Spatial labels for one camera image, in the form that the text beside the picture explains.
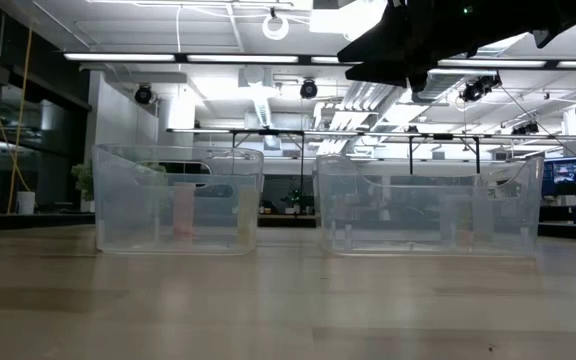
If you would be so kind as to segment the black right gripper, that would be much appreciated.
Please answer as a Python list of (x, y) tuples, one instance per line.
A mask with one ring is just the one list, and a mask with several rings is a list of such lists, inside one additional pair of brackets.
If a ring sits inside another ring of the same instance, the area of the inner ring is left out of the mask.
[(450, 35), (473, 12), (469, 0), (388, 1), (380, 20), (337, 53), (342, 63), (366, 62), (388, 58), (407, 44), (403, 63), (362, 63), (345, 72), (353, 81), (405, 85), (414, 93), (425, 89), (428, 69), (447, 51)]

